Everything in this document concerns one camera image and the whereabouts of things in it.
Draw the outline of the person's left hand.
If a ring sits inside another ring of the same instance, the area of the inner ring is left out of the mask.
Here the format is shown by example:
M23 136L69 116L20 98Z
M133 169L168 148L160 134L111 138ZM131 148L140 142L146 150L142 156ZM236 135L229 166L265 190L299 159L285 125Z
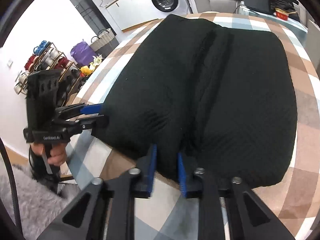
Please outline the person's left hand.
M45 148L43 144L31 143L31 149L35 153L35 155L42 156L45 154ZM54 166L61 166L67 160L66 153L67 144L60 143L56 144L50 150L50 157L48 157L48 164Z

